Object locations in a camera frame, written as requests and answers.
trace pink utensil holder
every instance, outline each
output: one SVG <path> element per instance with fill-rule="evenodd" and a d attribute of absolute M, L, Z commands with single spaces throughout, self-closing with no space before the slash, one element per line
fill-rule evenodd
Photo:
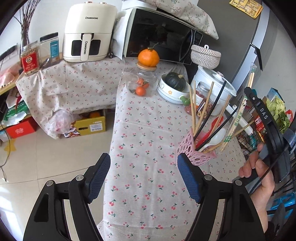
<path fill-rule="evenodd" d="M 197 137 L 197 142 L 201 140 L 205 135 L 206 133 L 201 131 Z M 178 163 L 177 159 L 180 153 L 185 153 L 189 158 L 189 160 L 191 161 L 191 163 L 196 166 L 201 166 L 202 164 L 206 163 L 210 159 L 217 157 L 215 151 L 211 151 L 206 154 L 199 151 L 195 151 L 192 129 L 190 130 L 188 135 L 184 137 L 181 144 L 177 148 L 176 163 Z"/>

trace cherry print tablecloth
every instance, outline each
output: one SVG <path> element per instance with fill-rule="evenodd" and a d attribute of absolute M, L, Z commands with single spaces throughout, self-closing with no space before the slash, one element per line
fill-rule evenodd
<path fill-rule="evenodd" d="M 105 58 L 97 62 L 59 64 L 40 70 L 38 73 L 21 76 L 16 82 L 33 118 L 51 137 L 48 120 L 59 109 L 68 109 L 80 114 L 93 110 L 114 108 L 116 93 L 123 71 L 136 66 L 137 59 Z M 158 72 L 176 66 L 185 72 L 181 64 L 161 61 Z"/>
<path fill-rule="evenodd" d="M 124 80 L 120 82 L 110 148 L 111 168 L 104 190 L 104 217 L 98 224 L 104 240 L 186 238 L 198 204 L 189 196 L 176 166 L 175 153 L 190 126 L 191 116 L 184 106 L 171 104 L 157 93 L 151 97 L 133 95 Z M 218 180 L 231 181 L 244 160 L 237 140 L 233 139 L 223 153 L 201 169 Z M 211 240 L 216 240 L 222 210 L 220 202 Z"/>

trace tiled floor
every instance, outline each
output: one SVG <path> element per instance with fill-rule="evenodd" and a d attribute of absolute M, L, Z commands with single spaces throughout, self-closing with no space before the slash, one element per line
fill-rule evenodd
<path fill-rule="evenodd" d="M 72 180 L 94 165 L 103 152 L 109 153 L 114 116 L 107 116 L 107 131 L 71 139 L 54 140 L 41 129 L 15 140 L 16 151 L 11 152 L 3 167 L 7 181 L 0 171 L 0 217 L 16 240 L 21 241 L 35 201 L 48 180 L 56 183 Z M 0 165 L 6 159 L 4 143 L 0 147 Z M 98 224 L 103 218 L 103 191 L 90 205 Z M 65 201 L 66 218 L 73 241 L 78 240 Z"/>

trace chopstick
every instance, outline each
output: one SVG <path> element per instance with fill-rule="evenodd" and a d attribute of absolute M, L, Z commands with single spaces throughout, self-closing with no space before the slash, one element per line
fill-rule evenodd
<path fill-rule="evenodd" d="M 195 80 L 193 80 L 194 83 L 193 83 L 193 107 L 194 107 L 194 128 L 195 128 L 195 125 L 196 125 L 196 85 L 195 85 Z"/>
<path fill-rule="evenodd" d="M 250 78 L 249 78 L 249 81 L 248 81 L 246 87 L 250 87 L 250 88 L 252 87 L 253 80 L 254 80 L 254 75 L 255 75 L 254 71 L 255 71 L 254 69 L 251 70 Z M 225 147 L 228 145 L 228 142 L 230 141 L 231 136 L 233 135 L 233 133 L 234 133 L 239 121 L 240 121 L 240 118 L 242 117 L 242 114 L 244 112 L 244 108 L 246 106 L 246 103 L 247 103 L 247 97 L 245 95 L 243 100 L 242 100 L 242 103 L 240 105 L 240 108 L 239 108 L 239 110 L 237 112 L 237 115 L 236 115 L 236 117 L 233 119 L 233 121 L 231 123 L 231 127 L 229 129 L 228 135 L 225 138 L 224 143 L 223 143 L 223 145 L 222 145 L 222 147 L 220 149 L 221 152 L 224 151 Z"/>
<path fill-rule="evenodd" d="M 213 86 L 214 86 L 214 82 L 212 82 L 212 84 L 211 84 L 210 91 L 209 91 L 209 93 L 208 93 L 208 95 L 207 95 L 207 100 L 205 101 L 205 105 L 204 105 L 204 108 L 203 108 L 203 110 L 202 110 L 202 115 L 200 116 L 200 119 L 198 120 L 198 123 L 197 123 L 197 125 L 196 125 L 196 127 L 195 127 L 195 132 L 194 132 L 194 135 L 193 135 L 193 136 L 194 136 L 194 137 L 193 137 L 193 140 L 194 140 L 194 141 L 195 141 L 196 137 L 198 136 L 198 135 L 197 135 L 197 132 L 199 131 L 200 125 L 201 125 L 201 123 L 202 123 L 202 119 L 203 119 L 203 117 L 204 117 L 204 115 L 205 115 L 205 111 L 206 111 L 206 109 L 207 109 L 207 105 L 208 105 L 208 103 L 209 103 L 210 96 L 211 96 L 211 94 L 212 94 Z"/>
<path fill-rule="evenodd" d="M 239 131 L 237 131 L 236 133 L 234 133 L 234 135 L 231 137 L 231 139 L 234 138 L 234 137 L 236 137 L 236 136 L 238 136 L 241 132 L 243 132 L 247 127 L 249 127 L 249 126 L 252 125 L 253 123 L 254 123 L 254 121 L 251 121 L 251 122 L 250 122 L 249 124 L 247 124 L 245 127 L 241 128 Z M 220 142 L 219 144 L 214 145 L 214 146 L 208 148 L 207 150 L 203 151 L 203 153 L 209 153 L 209 152 L 215 150 L 216 148 L 218 148 L 219 146 L 221 146 L 223 143 L 224 143 L 224 142 L 222 141 L 222 142 Z"/>
<path fill-rule="evenodd" d="M 192 101 L 192 91 L 191 87 L 189 88 L 189 95 L 190 95 L 190 105 L 191 105 L 191 118 L 192 118 L 192 132 L 195 132 L 195 118 L 193 115 L 194 107 L 193 107 L 193 101 Z"/>
<path fill-rule="evenodd" d="M 225 80 L 224 83 L 223 83 L 223 85 L 222 85 L 222 87 L 221 87 L 221 89 L 220 89 L 220 92 L 219 92 L 218 96 L 215 99 L 215 102 L 214 102 L 213 106 L 211 107 L 209 113 L 207 113 L 207 117 L 204 120 L 204 122 L 201 125 L 201 127 L 198 129 L 198 131 L 196 131 L 196 129 L 195 129 L 196 134 L 194 135 L 194 138 L 193 138 L 194 140 L 198 137 L 198 135 L 200 134 L 200 132 L 204 128 L 205 124 L 207 123 L 207 120 L 210 118 L 210 115 L 212 114 L 213 110 L 215 109 L 215 107 L 216 107 L 216 105 L 218 103 L 218 100 L 220 99 L 220 96 L 221 96 L 221 94 L 222 94 L 222 92 L 224 90 L 224 87 L 225 87 L 226 83 L 227 83 L 227 81 Z"/>
<path fill-rule="evenodd" d="M 217 130 L 215 130 L 213 132 L 213 134 L 211 134 L 205 141 L 204 143 L 202 143 L 198 148 L 196 148 L 195 150 L 198 151 L 200 150 L 210 139 L 212 139 L 214 137 L 214 135 L 216 135 L 218 133 L 219 130 L 221 130 L 223 128 L 223 126 L 225 126 L 225 124 L 230 120 L 230 118 L 236 113 L 238 107 L 231 113 L 231 115 L 218 127 Z"/>
<path fill-rule="evenodd" d="M 222 108 L 222 110 L 220 112 L 219 118 L 218 118 L 216 124 L 214 125 L 214 128 L 212 129 L 210 135 L 216 130 L 216 128 L 217 128 L 217 126 L 218 126 L 218 124 L 219 124 L 219 122 L 220 122 L 220 120 L 221 120 L 221 118 L 222 118 L 222 116 L 223 116 L 223 114 L 224 114 L 224 112 L 226 110 L 226 107 L 227 107 L 227 105 L 229 103 L 230 97 L 231 97 L 231 95 L 227 96 L 226 102 L 225 102 L 225 104 L 224 104 L 224 106 L 223 106 L 223 108 Z"/>

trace human hand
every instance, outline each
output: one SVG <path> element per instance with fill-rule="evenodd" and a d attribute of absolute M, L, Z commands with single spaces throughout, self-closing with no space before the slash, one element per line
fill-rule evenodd
<path fill-rule="evenodd" d="M 260 143 L 257 146 L 257 150 L 261 151 L 263 146 L 264 144 Z M 262 177 L 263 174 L 267 171 L 268 166 L 261 159 L 258 159 L 258 151 L 254 151 L 249 156 L 249 159 L 246 161 L 244 166 L 239 169 L 240 177 L 250 177 L 252 169 L 254 168 L 256 169 L 259 177 Z M 268 174 L 262 179 L 261 185 L 251 195 L 251 199 L 258 213 L 264 233 L 266 232 L 268 227 L 266 205 L 272 195 L 273 190 L 274 176 L 272 172 L 269 171 Z"/>

